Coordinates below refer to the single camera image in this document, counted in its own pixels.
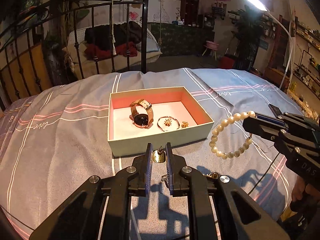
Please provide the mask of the right hand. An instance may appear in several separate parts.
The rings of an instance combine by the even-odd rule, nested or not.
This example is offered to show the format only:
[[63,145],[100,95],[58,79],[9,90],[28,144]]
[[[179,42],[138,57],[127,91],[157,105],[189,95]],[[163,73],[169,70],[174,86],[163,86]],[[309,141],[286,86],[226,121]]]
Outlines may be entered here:
[[290,209],[299,212],[302,208],[319,203],[319,191],[305,180],[297,176],[291,193]]

